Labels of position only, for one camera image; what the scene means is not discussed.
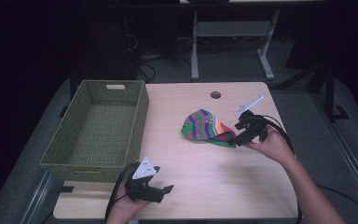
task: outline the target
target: striped fabric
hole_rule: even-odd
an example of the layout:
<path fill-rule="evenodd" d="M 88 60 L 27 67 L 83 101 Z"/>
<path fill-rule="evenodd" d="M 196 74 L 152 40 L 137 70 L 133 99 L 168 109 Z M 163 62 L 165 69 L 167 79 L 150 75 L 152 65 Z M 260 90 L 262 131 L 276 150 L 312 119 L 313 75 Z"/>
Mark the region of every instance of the striped fabric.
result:
<path fill-rule="evenodd" d="M 206 141 L 221 147 L 235 147 L 227 143 L 235 133 L 210 112 L 201 109 L 185 120 L 181 133 L 193 141 Z"/>

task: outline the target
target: black handheld controller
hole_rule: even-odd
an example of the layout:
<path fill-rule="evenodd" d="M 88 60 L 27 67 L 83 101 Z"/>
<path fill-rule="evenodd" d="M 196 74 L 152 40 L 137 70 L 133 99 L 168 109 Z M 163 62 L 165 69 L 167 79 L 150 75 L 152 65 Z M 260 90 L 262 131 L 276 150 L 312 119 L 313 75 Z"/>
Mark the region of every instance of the black handheld controller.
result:
<path fill-rule="evenodd" d="M 264 119 L 263 116 L 255 115 L 252 111 L 246 110 L 240 115 L 239 122 L 235 125 L 238 130 L 245 129 L 245 131 L 227 142 L 230 145 L 237 144 L 237 146 L 240 147 L 246 143 L 252 142 L 257 136 L 261 141 L 264 141 L 267 138 L 267 124 L 268 121 Z"/>

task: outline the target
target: basket handle slot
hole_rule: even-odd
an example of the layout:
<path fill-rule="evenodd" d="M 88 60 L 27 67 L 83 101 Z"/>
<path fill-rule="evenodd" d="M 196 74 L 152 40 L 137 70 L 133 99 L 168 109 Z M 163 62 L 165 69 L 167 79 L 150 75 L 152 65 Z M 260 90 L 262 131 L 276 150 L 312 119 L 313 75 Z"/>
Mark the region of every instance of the basket handle slot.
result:
<path fill-rule="evenodd" d="M 100 175 L 99 171 L 75 171 L 77 174 L 86 174 L 86 175 Z"/>
<path fill-rule="evenodd" d="M 126 86 L 122 84 L 106 84 L 106 88 L 110 91 L 126 90 Z"/>

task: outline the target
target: table leg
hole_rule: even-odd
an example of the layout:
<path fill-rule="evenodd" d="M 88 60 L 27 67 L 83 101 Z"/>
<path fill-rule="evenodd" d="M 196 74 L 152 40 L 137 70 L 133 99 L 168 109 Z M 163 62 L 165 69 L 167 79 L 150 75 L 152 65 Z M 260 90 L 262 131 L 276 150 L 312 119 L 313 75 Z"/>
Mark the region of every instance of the table leg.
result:
<path fill-rule="evenodd" d="M 197 11 L 194 11 L 193 20 L 193 49 L 191 51 L 191 79 L 198 80 L 199 76 L 199 59 L 197 57 Z"/>
<path fill-rule="evenodd" d="M 266 74 L 267 79 L 274 79 L 272 74 L 271 67 L 269 66 L 269 61 L 267 60 L 267 50 L 269 49 L 269 43 L 271 42 L 272 35 L 274 34 L 275 26 L 278 20 L 280 10 L 275 10 L 272 15 L 271 22 L 268 27 L 268 33 L 266 35 L 266 43 L 262 49 L 257 50 L 258 58 L 260 59 L 261 65 L 263 66 L 264 73 Z"/>

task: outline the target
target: metal stand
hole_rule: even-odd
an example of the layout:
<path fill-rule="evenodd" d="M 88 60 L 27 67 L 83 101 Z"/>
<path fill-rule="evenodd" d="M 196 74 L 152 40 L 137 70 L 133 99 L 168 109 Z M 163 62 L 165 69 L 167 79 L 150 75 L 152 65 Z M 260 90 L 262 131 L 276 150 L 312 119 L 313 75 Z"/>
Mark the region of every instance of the metal stand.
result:
<path fill-rule="evenodd" d="M 275 10 L 272 15 L 272 20 L 268 27 L 268 33 L 266 35 L 266 43 L 264 44 L 264 48 L 257 50 L 257 56 L 260 59 L 261 65 L 263 66 L 264 73 L 266 74 L 267 79 L 274 79 L 274 75 L 272 74 L 271 67 L 269 66 L 269 61 L 267 60 L 267 50 L 269 49 L 269 43 L 271 42 L 272 35 L 274 34 L 275 26 L 279 16 L 279 10 Z"/>
<path fill-rule="evenodd" d="M 274 75 L 267 60 L 267 51 L 274 34 L 275 25 L 280 10 L 275 10 L 270 21 L 200 21 L 197 11 L 194 11 L 193 20 L 193 49 L 191 51 L 191 78 L 198 80 L 199 63 L 197 57 L 198 36 L 265 36 L 266 43 L 262 49 L 257 50 L 263 70 L 267 79 L 272 80 Z"/>

